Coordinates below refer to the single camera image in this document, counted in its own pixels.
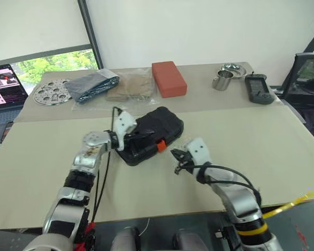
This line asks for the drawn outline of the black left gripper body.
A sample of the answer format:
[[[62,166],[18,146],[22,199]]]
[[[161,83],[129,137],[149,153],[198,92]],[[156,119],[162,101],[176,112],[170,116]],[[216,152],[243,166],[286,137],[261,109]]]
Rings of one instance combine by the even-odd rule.
[[[137,148],[135,145],[137,135],[138,135],[137,132],[132,132],[125,135],[124,137],[124,145],[125,145],[124,151],[125,152],[130,152],[131,154],[137,154]]]

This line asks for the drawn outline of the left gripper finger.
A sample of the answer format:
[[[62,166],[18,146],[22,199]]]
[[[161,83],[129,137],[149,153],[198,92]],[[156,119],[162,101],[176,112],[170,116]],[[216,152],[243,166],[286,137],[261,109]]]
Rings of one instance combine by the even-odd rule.
[[[153,134],[154,134],[154,131],[142,131],[142,132],[136,131],[135,133],[131,135],[131,138],[132,139],[144,139],[144,138],[152,136]]]
[[[147,145],[144,142],[133,142],[130,150],[133,156],[144,156],[147,153]]]

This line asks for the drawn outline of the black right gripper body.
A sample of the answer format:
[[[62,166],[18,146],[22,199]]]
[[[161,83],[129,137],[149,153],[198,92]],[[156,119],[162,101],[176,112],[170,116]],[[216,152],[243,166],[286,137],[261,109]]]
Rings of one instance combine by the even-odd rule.
[[[184,170],[186,170],[188,173],[192,174],[193,173],[193,166],[194,166],[194,161],[192,159],[192,156],[190,152],[184,151],[185,156],[182,160],[177,160],[178,162],[183,163]]]

